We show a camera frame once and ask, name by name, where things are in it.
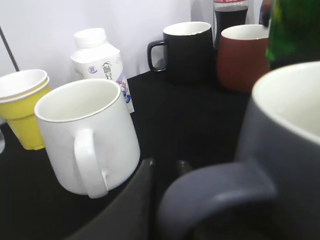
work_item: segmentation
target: green bottle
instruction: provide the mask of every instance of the green bottle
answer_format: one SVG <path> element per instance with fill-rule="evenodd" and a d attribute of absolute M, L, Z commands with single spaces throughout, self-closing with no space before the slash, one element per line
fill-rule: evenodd
<path fill-rule="evenodd" d="M 320 60 L 320 0 L 273 0 L 270 68 Z"/>

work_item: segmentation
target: bottle cap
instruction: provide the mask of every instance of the bottle cap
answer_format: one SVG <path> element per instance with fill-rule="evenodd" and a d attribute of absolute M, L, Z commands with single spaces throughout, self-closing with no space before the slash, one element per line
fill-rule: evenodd
<path fill-rule="evenodd" d="M 89 49 L 101 46 L 107 42 L 106 32 L 103 28 L 90 28 L 74 34 L 78 49 Z"/>

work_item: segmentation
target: white mug handle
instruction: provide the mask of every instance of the white mug handle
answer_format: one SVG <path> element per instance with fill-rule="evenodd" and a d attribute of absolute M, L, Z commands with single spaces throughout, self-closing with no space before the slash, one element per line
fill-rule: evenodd
<path fill-rule="evenodd" d="M 95 152 L 94 133 L 91 129 L 82 129 L 76 133 L 74 155 L 88 196 L 91 199 L 96 199 L 106 195 L 108 193 L 108 173 L 99 167 Z"/>

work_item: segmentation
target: white plastic bottle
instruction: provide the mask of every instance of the white plastic bottle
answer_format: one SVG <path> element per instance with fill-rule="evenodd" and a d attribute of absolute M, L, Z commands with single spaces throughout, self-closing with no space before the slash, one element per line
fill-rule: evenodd
<path fill-rule="evenodd" d="M 117 82 L 130 113 L 134 112 L 120 50 L 107 41 L 103 28 L 90 28 L 74 35 L 78 50 L 71 59 L 79 79 L 108 79 Z"/>

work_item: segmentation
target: stacked paper cup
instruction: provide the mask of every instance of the stacked paper cup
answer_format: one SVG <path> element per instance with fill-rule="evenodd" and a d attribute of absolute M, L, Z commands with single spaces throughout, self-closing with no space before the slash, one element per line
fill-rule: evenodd
<path fill-rule="evenodd" d="M 50 92 L 47 72 L 40 69 L 18 71 L 0 77 L 0 117 L 27 150 L 45 147 L 38 128 L 35 105 Z"/>

